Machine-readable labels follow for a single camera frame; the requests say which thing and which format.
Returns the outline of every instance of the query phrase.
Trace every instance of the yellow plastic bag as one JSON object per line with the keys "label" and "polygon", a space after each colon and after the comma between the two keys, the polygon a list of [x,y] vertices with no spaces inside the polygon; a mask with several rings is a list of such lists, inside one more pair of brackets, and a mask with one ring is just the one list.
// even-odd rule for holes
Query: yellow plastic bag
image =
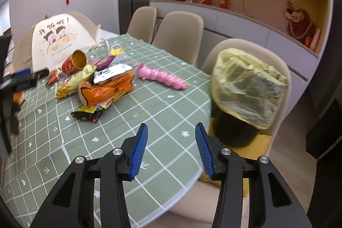
{"label": "yellow plastic bag", "polygon": [[218,54],[211,94],[223,111],[257,129],[267,129],[283,102],[288,80],[273,66],[236,48]]}

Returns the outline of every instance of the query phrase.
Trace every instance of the gold wrapper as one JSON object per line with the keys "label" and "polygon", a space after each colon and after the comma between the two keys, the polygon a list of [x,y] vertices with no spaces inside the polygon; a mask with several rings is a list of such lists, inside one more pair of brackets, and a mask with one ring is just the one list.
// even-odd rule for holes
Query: gold wrapper
{"label": "gold wrapper", "polygon": [[86,65],[82,71],[75,74],[71,79],[63,83],[57,88],[55,98],[60,99],[70,95],[78,90],[78,86],[81,82],[90,80],[91,75],[95,72],[96,66]]}

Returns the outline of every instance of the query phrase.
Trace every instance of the yellow seat cushion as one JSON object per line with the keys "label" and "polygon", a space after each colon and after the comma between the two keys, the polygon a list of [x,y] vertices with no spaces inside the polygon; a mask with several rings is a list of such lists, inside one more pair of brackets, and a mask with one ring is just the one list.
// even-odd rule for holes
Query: yellow seat cushion
{"label": "yellow seat cushion", "polygon": [[[209,129],[209,136],[215,136],[213,129],[212,129],[212,121],[210,121],[210,129]],[[230,147],[226,144],[222,144],[223,147],[229,148],[234,152],[238,153],[240,157],[245,157],[248,159],[256,160],[258,157],[264,155],[266,150],[271,142],[271,137],[269,135],[259,134],[256,138],[246,147]],[[221,186],[221,181],[212,181],[210,180],[209,176],[203,172],[200,176],[202,181],[212,182],[218,186]],[[249,183],[248,179],[243,179],[243,196],[247,197],[249,194]]]}

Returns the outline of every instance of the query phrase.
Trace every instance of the floor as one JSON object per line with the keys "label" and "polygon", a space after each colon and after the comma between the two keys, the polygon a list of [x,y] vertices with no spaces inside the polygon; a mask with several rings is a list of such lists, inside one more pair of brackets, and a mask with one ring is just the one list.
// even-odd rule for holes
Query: floor
{"label": "floor", "polygon": [[[285,178],[304,210],[310,205],[316,175],[316,159],[305,151],[305,136],[318,118],[313,113],[311,100],[305,92],[291,113],[283,121],[273,143],[269,158]],[[146,228],[210,228],[172,212],[167,212]],[[248,210],[241,228],[248,227]]]}

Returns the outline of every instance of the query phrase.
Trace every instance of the red can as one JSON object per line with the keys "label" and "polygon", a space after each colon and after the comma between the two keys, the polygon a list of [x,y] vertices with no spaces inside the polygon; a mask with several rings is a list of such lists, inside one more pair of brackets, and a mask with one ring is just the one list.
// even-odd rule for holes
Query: red can
{"label": "red can", "polygon": [[76,50],[64,61],[62,71],[66,74],[73,74],[82,70],[86,64],[87,57],[84,52]]}

